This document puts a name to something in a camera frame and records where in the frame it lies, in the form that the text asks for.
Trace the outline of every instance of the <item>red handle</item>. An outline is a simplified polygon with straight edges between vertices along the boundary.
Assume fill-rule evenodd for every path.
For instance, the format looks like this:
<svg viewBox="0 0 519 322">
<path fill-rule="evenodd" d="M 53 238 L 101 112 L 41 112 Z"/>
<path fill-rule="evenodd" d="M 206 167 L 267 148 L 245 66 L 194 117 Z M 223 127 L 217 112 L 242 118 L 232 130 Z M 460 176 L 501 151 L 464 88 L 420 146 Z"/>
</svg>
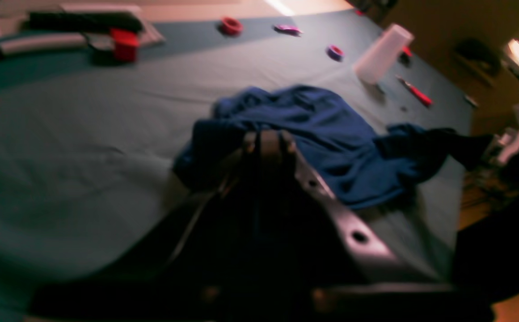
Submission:
<svg viewBox="0 0 519 322">
<path fill-rule="evenodd" d="M 418 98 L 418 100 L 426 107 L 430 106 L 432 104 L 432 100 L 428 98 L 425 94 L 421 93 L 420 90 L 416 89 L 414 86 L 411 86 L 410 91 L 412 94 Z"/>
</svg>

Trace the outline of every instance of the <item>white plastic cup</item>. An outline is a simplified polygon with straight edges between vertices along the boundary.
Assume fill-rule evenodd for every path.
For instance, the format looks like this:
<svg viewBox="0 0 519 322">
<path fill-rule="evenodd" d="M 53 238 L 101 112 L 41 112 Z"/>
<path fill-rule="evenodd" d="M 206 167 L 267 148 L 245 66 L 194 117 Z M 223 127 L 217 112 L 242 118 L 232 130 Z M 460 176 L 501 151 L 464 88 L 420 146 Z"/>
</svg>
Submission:
<svg viewBox="0 0 519 322">
<path fill-rule="evenodd" d="M 362 81 L 376 84 L 413 39 L 414 35 L 408 30 L 397 24 L 390 25 L 353 65 L 355 73 Z"/>
</svg>

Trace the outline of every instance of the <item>black cable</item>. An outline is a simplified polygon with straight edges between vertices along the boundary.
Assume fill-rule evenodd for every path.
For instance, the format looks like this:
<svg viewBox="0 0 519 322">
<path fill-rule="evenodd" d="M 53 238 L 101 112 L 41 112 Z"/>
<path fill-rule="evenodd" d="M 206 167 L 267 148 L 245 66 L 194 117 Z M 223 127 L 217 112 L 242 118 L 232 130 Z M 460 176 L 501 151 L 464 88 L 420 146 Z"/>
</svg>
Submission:
<svg viewBox="0 0 519 322">
<path fill-rule="evenodd" d="M 54 5 L 62 9 L 60 4 L 54 4 Z M 49 5 L 46 5 L 46 6 L 39 6 L 39 8 L 48 8 L 50 6 L 53 6 L 53 4 L 49 4 Z M 23 16 L 27 12 L 28 12 L 28 10 L 23 10 L 22 12 L 18 12 L 18 13 L 0 14 L 0 19 L 8 19 L 8 18 L 14 18 L 14 17 L 18 17 L 18 16 Z"/>
</svg>

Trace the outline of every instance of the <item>tape roll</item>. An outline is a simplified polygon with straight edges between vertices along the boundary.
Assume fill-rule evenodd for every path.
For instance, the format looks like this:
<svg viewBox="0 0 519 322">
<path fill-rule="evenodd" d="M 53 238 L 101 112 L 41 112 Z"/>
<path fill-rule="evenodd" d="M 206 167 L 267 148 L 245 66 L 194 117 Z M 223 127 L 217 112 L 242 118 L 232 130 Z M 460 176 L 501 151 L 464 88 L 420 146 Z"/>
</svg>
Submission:
<svg viewBox="0 0 519 322">
<path fill-rule="evenodd" d="M 222 18 L 222 32 L 228 35 L 239 35 L 243 31 L 243 25 L 235 18 Z"/>
<path fill-rule="evenodd" d="M 329 57 L 331 57 L 332 59 L 334 59 L 336 61 L 342 61 L 343 56 L 345 54 L 343 53 L 343 51 L 341 49 L 339 49 L 339 47 L 337 47 L 335 45 L 330 45 L 329 47 L 327 47 L 327 55 L 329 55 Z"/>
</svg>

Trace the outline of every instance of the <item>red tape roll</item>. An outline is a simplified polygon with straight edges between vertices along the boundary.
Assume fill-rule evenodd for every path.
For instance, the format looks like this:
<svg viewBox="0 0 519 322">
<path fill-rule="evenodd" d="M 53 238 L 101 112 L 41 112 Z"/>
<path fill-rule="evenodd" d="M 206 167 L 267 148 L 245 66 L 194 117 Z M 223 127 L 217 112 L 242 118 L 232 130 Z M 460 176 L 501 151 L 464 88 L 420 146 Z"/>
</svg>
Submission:
<svg viewBox="0 0 519 322">
<path fill-rule="evenodd" d="M 243 25 L 237 19 L 222 18 L 222 31 L 228 35 L 238 35 L 243 31 Z"/>
</svg>

